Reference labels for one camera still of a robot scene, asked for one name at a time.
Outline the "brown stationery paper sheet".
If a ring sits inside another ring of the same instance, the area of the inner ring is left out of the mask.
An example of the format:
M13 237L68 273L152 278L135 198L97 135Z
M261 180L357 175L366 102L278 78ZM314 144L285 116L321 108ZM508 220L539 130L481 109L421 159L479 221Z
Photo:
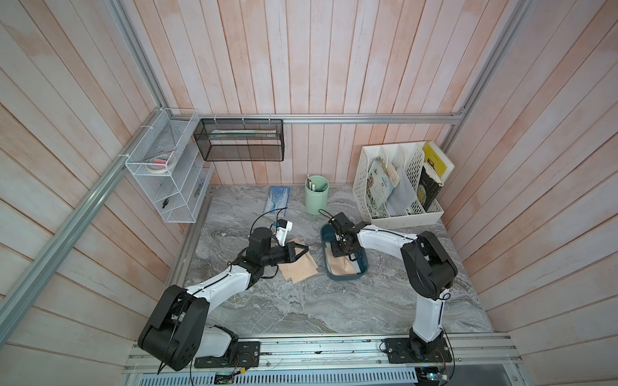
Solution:
M318 265L309 252L294 263L279 264L278 267L283 277L286 280L291 279L293 283L298 283L318 273Z

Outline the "brown paper stack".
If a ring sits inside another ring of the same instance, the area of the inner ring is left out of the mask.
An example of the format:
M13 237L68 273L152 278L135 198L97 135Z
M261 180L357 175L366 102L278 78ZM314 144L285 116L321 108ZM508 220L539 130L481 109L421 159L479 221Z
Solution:
M329 244L325 249L325 255L332 275L341 277L358 275L360 273L360 269L355 262L351 262L347 257L335 257Z

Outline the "dark teal storage box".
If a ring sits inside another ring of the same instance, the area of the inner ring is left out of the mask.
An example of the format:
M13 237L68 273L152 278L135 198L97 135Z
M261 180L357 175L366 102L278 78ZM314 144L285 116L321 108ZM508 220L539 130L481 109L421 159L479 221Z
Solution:
M327 275L333 281L356 280L365 275L369 270L369 260L364 251L343 257L335 257L332 246L336 242L336 233L331 225L326 224L321 228L322 248L325 255Z

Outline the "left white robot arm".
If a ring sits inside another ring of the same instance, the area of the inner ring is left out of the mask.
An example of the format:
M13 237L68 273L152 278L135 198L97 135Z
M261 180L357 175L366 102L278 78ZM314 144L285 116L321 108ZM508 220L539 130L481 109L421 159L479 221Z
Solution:
M165 289L138 337L138 347L174 371L204 357L226 365L239 363L238 335L223 326L208 327L210 312L266 280L265 268L294 263L308 252L306 245L281 242L269 228L256 228L248 246L223 272L188 288Z

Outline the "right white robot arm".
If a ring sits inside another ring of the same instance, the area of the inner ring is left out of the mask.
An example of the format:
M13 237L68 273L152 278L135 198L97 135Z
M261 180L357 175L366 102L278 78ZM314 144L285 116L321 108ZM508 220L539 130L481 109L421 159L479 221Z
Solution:
M346 257L353 262L371 249L402 260L417 294L410 338L425 345L442 339L444 302L458 270L435 234L405 234L367 222L354 224L342 212L326 216L335 235L331 242L334 257Z

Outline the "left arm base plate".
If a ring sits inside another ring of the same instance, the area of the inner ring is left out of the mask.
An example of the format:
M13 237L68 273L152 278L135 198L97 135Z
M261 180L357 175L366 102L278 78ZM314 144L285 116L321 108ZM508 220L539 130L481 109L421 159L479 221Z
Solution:
M196 368L257 368L259 366L261 343L259 341L232 344L222 357L205 356L196 358Z

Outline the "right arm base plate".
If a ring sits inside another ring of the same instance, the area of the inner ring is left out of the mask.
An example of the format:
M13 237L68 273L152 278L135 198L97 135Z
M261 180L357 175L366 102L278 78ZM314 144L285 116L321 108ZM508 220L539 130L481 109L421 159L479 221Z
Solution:
M444 335L426 343L416 335L411 338L390 338L383 340L383 348L390 363L449 363L452 349Z

